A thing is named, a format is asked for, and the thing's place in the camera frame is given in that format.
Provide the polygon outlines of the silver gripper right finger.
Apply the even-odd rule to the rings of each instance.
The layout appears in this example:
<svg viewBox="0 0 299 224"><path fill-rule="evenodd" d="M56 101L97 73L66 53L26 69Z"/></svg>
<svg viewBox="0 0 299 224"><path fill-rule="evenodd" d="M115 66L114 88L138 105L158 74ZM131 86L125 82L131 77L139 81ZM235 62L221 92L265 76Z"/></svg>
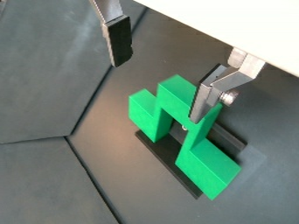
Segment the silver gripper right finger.
<svg viewBox="0 0 299 224"><path fill-rule="evenodd" d="M219 102L230 105L239 93L234 88L251 82L266 62L250 53L234 48L229 56L229 66L218 64L201 80L193 99L190 119L198 123Z"/></svg>

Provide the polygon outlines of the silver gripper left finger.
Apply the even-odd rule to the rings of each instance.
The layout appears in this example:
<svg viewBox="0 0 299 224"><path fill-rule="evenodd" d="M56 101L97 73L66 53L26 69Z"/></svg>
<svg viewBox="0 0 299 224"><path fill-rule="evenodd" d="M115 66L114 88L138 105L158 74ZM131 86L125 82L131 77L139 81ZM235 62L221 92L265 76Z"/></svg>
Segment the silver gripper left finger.
<svg viewBox="0 0 299 224"><path fill-rule="evenodd" d="M130 16L125 14L119 0L90 0L90 2L101 19L111 64L119 67L134 54Z"/></svg>

